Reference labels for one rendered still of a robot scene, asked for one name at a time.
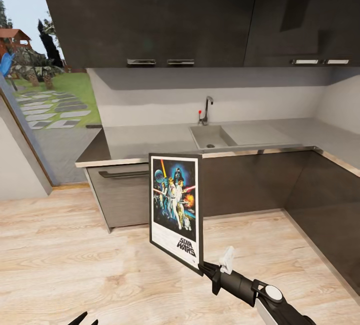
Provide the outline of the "poster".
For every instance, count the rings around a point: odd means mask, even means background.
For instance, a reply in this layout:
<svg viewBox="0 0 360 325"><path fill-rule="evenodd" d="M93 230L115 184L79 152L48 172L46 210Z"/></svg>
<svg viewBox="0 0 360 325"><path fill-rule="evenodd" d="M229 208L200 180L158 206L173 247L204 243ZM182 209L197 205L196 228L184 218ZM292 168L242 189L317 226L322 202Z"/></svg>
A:
<svg viewBox="0 0 360 325"><path fill-rule="evenodd" d="M149 242L204 273L203 155L149 153Z"/></svg>

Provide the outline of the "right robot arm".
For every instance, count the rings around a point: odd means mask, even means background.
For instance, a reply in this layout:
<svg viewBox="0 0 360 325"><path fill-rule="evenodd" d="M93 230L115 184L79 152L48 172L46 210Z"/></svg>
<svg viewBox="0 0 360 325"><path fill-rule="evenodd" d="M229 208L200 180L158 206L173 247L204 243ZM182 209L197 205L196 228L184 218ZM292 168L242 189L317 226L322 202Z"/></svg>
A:
<svg viewBox="0 0 360 325"><path fill-rule="evenodd" d="M287 303L283 293L275 286L260 280L253 281L233 270L232 261L236 255L232 246L227 246L218 262L213 264L204 261L198 268L212 281L212 293L218 295L224 289L258 313L266 325L317 325L309 316L301 315L291 304ZM262 289L258 289L263 286Z"/></svg>

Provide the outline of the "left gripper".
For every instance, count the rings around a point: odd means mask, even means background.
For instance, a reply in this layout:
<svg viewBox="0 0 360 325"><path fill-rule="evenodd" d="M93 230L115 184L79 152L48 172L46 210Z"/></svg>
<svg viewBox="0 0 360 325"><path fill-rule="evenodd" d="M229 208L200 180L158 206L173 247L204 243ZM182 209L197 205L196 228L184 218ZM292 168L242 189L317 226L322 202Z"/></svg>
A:
<svg viewBox="0 0 360 325"><path fill-rule="evenodd" d="M85 311L84 313L82 313L81 315L79 315L76 319L74 319L71 323L69 323L68 325L79 325L84 318L88 315L88 312ZM98 325L99 320L95 320L94 323L92 323L91 325Z"/></svg>

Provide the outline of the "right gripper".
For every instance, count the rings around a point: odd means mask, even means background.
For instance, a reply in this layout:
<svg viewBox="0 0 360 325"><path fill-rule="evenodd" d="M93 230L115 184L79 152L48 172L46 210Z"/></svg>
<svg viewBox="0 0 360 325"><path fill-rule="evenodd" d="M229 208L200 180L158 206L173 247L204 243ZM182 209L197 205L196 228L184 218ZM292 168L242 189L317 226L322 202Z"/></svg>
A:
<svg viewBox="0 0 360 325"><path fill-rule="evenodd" d="M220 289L224 289L239 299L240 285L243 275L232 271L231 274L222 272L222 266L204 261L197 264L198 268L212 281L212 293L218 295Z"/></svg>

